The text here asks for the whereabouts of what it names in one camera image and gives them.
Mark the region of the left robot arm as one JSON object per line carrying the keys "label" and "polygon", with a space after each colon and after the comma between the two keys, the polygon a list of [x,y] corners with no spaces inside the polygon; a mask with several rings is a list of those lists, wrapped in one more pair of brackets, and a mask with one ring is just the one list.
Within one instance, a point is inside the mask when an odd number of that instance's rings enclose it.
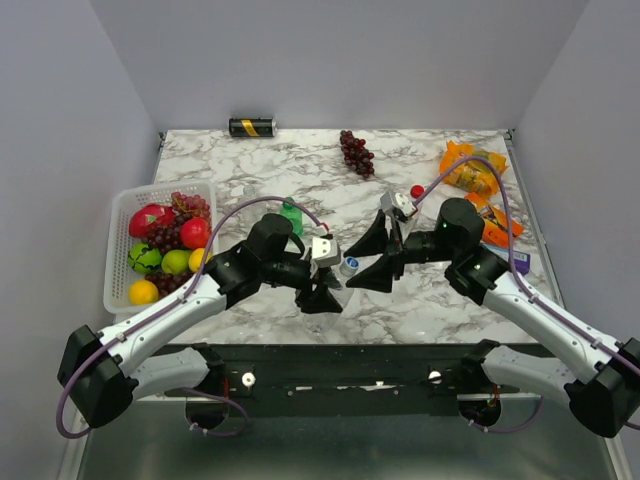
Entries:
{"label": "left robot arm", "polygon": [[261,286],[288,287],[305,314],[339,313],[327,272],[341,259],[337,240],[328,232],[309,247],[298,243],[289,221],[266,214],[247,238],[214,255],[184,285],[128,320],[95,332],[84,325],[68,337],[57,379],[63,388],[56,426],[66,438],[78,435],[64,426],[66,402],[73,402],[88,426],[103,427],[137,399],[176,389],[214,393],[222,380],[214,354],[187,347],[174,354],[159,349],[201,321],[225,312],[258,293]]}

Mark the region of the clear bottle blue cap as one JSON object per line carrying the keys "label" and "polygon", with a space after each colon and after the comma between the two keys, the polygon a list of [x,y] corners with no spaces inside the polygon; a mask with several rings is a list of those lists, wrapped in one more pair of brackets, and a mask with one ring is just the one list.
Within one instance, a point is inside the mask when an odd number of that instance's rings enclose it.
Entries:
{"label": "clear bottle blue cap", "polygon": [[328,293],[338,306],[340,312],[326,312],[306,314],[304,323],[306,328],[314,335],[321,335],[328,332],[345,313],[353,289],[348,288],[346,283],[359,270],[359,262],[354,257],[346,257],[339,265],[325,269],[324,283],[328,287]]}

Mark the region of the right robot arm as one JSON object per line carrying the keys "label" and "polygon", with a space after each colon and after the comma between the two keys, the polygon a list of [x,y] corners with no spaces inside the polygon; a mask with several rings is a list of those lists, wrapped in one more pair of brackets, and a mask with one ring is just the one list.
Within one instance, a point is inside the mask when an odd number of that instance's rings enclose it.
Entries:
{"label": "right robot arm", "polygon": [[568,407],[590,432],[615,437],[639,408],[639,342],[621,342],[540,294],[502,257],[481,243],[484,221],[466,199],[446,200],[431,231],[401,232],[405,210],[378,211],[347,253],[375,257],[348,286],[392,290],[406,266],[445,262],[445,278],[460,295],[516,324],[550,352],[548,358],[518,353],[488,341],[480,357],[464,362],[460,379],[480,392],[491,384],[538,394]]}

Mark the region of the green plastic bottle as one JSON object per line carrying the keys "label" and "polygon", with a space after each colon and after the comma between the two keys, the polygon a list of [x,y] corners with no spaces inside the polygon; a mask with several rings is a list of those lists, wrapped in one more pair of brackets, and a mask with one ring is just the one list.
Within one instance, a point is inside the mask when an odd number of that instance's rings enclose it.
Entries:
{"label": "green plastic bottle", "polygon": [[292,197],[286,197],[281,204],[279,214],[291,223],[293,233],[298,237],[302,237],[304,233],[302,211],[293,202],[294,199]]}

